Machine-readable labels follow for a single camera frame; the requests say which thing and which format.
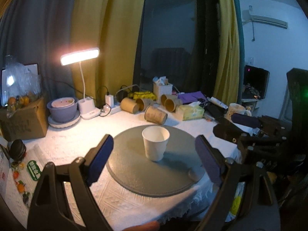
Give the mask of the purple bowl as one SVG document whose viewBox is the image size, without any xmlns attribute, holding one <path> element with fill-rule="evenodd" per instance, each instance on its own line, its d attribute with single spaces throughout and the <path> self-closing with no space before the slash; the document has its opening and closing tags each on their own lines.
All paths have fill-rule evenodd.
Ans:
<svg viewBox="0 0 308 231">
<path fill-rule="evenodd" d="M 51 107 L 51 103 L 54 101 L 50 101 L 47 103 L 47 108 L 50 111 L 51 117 L 58 122 L 64 123 L 67 122 L 75 116 L 78 106 L 78 99 L 74 98 L 75 104 L 70 107 L 63 108 L 63 109 L 55 109 Z"/>
</svg>

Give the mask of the white paper cup green dots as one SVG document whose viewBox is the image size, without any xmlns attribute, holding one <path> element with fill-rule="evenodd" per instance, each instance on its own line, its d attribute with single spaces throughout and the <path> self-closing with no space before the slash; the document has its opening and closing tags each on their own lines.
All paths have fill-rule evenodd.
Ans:
<svg viewBox="0 0 308 231">
<path fill-rule="evenodd" d="M 141 135 L 147 159 L 153 162 L 162 160 L 170 137 L 169 131 L 161 126 L 149 126 Z"/>
</svg>

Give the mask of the white power strip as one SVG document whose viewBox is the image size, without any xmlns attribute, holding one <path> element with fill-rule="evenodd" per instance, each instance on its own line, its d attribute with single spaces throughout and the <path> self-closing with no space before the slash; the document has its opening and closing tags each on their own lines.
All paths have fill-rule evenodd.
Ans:
<svg viewBox="0 0 308 231">
<path fill-rule="evenodd" d="M 103 109 L 101 111 L 101 115 L 102 116 L 108 116 L 108 115 L 116 114 L 120 111 L 121 111 L 121 107 L 120 107 L 119 104 L 114 105 L 112 108 L 110 108 L 110 106 L 108 106 L 108 105 L 104 105 Z"/>
</svg>

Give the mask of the cardboard box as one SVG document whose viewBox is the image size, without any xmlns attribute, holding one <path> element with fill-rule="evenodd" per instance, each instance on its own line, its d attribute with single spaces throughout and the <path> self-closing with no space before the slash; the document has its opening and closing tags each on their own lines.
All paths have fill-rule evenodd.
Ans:
<svg viewBox="0 0 308 231">
<path fill-rule="evenodd" d="M 10 118 L 7 109 L 1 109 L 1 132 L 8 141 L 30 140 L 46 136 L 48 130 L 48 110 L 45 98 L 41 97 L 27 107 L 17 110 Z"/>
</svg>

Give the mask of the yellow patterned pouch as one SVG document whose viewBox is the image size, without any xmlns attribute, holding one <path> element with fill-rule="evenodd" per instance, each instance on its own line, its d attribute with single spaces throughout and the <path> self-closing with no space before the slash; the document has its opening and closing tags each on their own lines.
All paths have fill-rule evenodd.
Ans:
<svg viewBox="0 0 308 231">
<path fill-rule="evenodd" d="M 128 98 L 137 100 L 137 99 L 152 99 L 153 101 L 157 100 L 157 97 L 150 91 L 136 91 L 130 92 Z"/>
</svg>

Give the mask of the brown cup front right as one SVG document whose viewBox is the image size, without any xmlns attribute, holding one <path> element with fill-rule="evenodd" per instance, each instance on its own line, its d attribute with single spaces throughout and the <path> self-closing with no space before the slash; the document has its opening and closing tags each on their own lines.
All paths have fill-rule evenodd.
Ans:
<svg viewBox="0 0 308 231">
<path fill-rule="evenodd" d="M 181 99 L 167 99 L 165 102 L 165 108 L 168 112 L 174 112 L 178 106 L 183 104 Z"/>
</svg>

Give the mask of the black power adapter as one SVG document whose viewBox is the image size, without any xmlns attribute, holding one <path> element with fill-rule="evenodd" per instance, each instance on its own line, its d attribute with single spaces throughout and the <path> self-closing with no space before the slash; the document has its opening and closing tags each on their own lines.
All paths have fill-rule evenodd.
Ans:
<svg viewBox="0 0 308 231">
<path fill-rule="evenodd" d="M 119 103 L 121 103 L 121 101 L 124 99 L 124 98 L 127 98 L 128 96 L 128 92 L 126 90 L 122 90 L 120 92 L 117 93 L 116 95 L 116 99 Z"/>
</svg>

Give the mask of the yellow tissue pack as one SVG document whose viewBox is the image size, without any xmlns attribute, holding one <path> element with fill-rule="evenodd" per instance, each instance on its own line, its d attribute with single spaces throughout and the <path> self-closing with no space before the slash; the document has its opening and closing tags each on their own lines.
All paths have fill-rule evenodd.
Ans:
<svg viewBox="0 0 308 231">
<path fill-rule="evenodd" d="M 190 121 L 194 119 L 201 119 L 204 116 L 205 109 L 197 102 L 177 106 L 175 110 L 175 118 L 180 121 Z"/>
</svg>

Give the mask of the yellow curtain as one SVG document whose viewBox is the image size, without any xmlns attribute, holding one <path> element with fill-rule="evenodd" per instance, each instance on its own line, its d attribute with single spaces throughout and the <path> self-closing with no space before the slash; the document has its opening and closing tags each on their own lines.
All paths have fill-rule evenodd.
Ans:
<svg viewBox="0 0 308 231">
<path fill-rule="evenodd" d="M 240 37 L 235 0 L 75 0 L 73 44 L 100 56 L 72 67 L 76 88 L 103 105 L 122 85 L 166 76 L 181 91 L 236 102 Z"/>
</svg>

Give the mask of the pink inner bowl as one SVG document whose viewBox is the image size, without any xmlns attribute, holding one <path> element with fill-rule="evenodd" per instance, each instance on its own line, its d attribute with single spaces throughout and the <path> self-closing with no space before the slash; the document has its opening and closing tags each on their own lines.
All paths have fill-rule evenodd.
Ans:
<svg viewBox="0 0 308 231">
<path fill-rule="evenodd" d="M 51 107 L 55 109 L 63 109 L 72 106 L 75 104 L 74 98 L 71 97 L 65 97 L 65 98 L 59 98 L 54 100 L 51 103 Z"/>
</svg>

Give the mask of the white desk lamp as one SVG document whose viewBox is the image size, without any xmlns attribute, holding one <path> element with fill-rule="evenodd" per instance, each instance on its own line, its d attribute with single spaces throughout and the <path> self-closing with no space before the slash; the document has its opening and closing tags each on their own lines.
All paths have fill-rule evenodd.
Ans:
<svg viewBox="0 0 308 231">
<path fill-rule="evenodd" d="M 100 115 L 101 111 L 95 106 L 94 99 L 86 97 L 86 84 L 81 63 L 85 60 L 96 59 L 100 54 L 99 48 L 82 49 L 61 56 L 62 66 L 78 63 L 83 85 L 83 98 L 78 101 L 80 115 L 85 120 L 93 119 Z"/>
</svg>

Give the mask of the brown cup rear right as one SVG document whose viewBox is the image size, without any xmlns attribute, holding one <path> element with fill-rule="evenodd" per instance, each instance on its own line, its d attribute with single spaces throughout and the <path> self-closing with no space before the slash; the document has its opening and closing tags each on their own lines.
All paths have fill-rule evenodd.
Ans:
<svg viewBox="0 0 308 231">
<path fill-rule="evenodd" d="M 161 104 L 163 106 L 165 106 L 165 102 L 167 99 L 177 99 L 177 95 L 176 94 L 162 94 L 162 96 L 160 97 L 160 101 L 161 101 Z"/>
</svg>

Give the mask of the white perforated basket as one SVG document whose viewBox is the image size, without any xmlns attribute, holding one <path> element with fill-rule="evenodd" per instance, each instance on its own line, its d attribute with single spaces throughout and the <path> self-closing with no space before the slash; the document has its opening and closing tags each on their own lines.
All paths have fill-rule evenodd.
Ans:
<svg viewBox="0 0 308 231">
<path fill-rule="evenodd" d="M 158 104 L 161 103 L 161 96 L 163 94 L 172 94 L 172 88 L 173 85 L 172 84 L 168 84 L 168 85 L 157 85 L 157 84 L 153 84 L 153 94 L 156 96 L 156 102 Z"/>
</svg>

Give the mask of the white USB charger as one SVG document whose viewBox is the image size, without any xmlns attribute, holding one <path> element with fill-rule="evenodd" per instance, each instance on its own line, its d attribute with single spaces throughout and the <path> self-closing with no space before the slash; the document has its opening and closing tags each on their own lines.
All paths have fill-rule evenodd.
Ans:
<svg viewBox="0 0 308 231">
<path fill-rule="evenodd" d="M 105 104 L 112 109 L 114 107 L 114 96 L 111 94 L 105 95 Z"/>
</svg>

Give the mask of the floral brown paper cup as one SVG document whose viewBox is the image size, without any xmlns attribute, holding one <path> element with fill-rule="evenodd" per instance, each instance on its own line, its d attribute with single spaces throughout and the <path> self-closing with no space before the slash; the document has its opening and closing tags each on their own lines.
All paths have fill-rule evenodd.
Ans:
<svg viewBox="0 0 308 231">
<path fill-rule="evenodd" d="M 159 124 L 159 125 L 164 125 L 168 118 L 168 114 L 158 109 L 157 107 L 150 105 L 145 110 L 144 118 L 146 121 Z"/>
</svg>

